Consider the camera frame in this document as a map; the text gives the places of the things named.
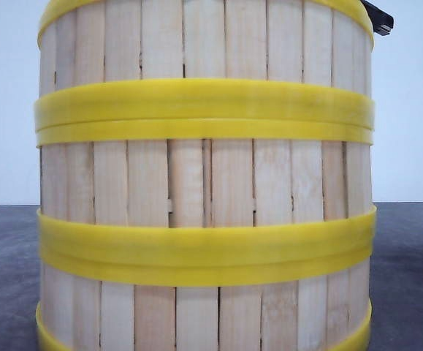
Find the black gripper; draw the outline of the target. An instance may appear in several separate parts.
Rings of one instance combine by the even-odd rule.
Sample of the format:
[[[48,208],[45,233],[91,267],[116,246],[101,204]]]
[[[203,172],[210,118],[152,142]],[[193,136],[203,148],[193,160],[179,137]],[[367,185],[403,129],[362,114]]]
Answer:
[[[367,10],[373,25],[373,31],[381,36],[390,35],[391,30],[394,28],[394,18],[369,1],[362,0],[362,4]]]

